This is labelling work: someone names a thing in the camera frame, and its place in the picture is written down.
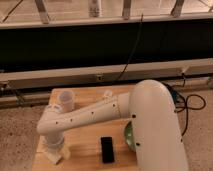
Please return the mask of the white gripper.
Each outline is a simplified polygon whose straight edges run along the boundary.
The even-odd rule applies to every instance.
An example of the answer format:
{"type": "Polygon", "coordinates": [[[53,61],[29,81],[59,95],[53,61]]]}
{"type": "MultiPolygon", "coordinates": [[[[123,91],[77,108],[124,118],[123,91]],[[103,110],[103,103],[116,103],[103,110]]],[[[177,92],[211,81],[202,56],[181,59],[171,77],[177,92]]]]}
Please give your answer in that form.
{"type": "Polygon", "coordinates": [[[54,133],[45,135],[43,138],[43,145],[47,149],[60,150],[61,155],[65,160],[70,158],[71,152],[69,147],[64,144],[64,135],[62,133],[54,133]]]}

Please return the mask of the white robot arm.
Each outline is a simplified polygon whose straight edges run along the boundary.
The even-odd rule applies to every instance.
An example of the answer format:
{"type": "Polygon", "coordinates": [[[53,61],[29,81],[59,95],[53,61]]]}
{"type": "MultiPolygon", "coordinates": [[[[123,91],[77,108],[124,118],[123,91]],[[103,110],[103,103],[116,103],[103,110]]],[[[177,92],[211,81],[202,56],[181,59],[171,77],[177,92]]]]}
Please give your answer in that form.
{"type": "Polygon", "coordinates": [[[143,80],[127,93],[65,114],[48,107],[38,122],[37,131],[51,136],[120,118],[129,118],[132,122],[139,171],[189,171],[172,95],[156,80],[143,80]]]}

